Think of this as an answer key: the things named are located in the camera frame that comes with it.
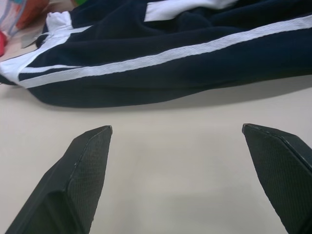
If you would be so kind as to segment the red soft item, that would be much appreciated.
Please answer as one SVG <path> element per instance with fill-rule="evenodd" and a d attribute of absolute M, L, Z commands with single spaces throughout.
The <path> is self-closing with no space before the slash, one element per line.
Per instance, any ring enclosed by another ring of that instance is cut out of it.
<path fill-rule="evenodd" d="M 5 47 L 8 43 L 9 36 L 6 32 L 0 31 L 0 57 L 5 53 Z"/>

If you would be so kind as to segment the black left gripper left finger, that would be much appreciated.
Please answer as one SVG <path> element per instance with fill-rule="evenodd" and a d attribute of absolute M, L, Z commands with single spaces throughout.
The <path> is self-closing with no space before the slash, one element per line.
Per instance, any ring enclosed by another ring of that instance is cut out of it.
<path fill-rule="evenodd" d="M 112 133 L 107 125 L 74 138 L 5 234 L 89 234 L 104 185 Z"/>

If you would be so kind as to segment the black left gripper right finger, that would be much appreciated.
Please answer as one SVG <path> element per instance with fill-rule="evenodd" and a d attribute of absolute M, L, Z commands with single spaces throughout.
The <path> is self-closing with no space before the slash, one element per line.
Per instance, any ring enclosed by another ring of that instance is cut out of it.
<path fill-rule="evenodd" d="M 245 123 L 258 180 L 288 234 L 312 234 L 312 148 L 298 136 Z"/>

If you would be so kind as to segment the navy jacket with white stripes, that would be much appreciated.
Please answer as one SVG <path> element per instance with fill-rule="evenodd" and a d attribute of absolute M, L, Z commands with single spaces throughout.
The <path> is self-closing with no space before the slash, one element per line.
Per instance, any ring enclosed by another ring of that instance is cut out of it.
<path fill-rule="evenodd" d="M 312 74 L 312 0 L 87 0 L 47 15 L 0 82 L 61 107 L 168 101 Z"/>

